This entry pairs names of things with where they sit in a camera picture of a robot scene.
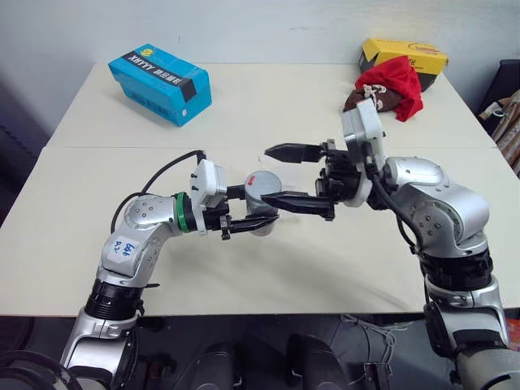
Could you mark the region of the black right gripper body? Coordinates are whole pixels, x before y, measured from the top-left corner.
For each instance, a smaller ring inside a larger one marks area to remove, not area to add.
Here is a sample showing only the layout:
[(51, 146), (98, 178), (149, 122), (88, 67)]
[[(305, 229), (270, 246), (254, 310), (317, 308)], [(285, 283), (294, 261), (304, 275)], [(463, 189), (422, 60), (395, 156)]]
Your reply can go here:
[(361, 173), (347, 150), (336, 148), (332, 139), (321, 144), (325, 165), (315, 181), (318, 208), (332, 210), (339, 202), (352, 201), (356, 195)]

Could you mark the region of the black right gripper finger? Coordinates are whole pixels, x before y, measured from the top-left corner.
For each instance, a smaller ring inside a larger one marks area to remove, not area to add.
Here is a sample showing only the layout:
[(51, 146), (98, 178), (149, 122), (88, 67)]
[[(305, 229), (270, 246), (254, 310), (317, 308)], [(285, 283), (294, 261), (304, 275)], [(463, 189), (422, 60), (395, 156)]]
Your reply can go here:
[(311, 196), (302, 192), (278, 192), (264, 194), (261, 200), (277, 209), (294, 214), (319, 215), (326, 221), (332, 221), (336, 216), (334, 201), (328, 197)]
[(317, 163), (326, 153), (321, 145), (283, 143), (266, 149), (264, 154), (282, 163)]

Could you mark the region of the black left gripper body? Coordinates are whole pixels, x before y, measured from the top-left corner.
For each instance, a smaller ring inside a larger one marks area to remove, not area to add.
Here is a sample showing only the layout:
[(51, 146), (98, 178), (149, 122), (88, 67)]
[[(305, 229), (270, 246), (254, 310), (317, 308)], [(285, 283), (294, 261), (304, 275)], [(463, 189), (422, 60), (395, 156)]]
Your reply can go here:
[(226, 194), (215, 207), (207, 207), (202, 213), (208, 231), (220, 231), (223, 241), (231, 238), (231, 216)]

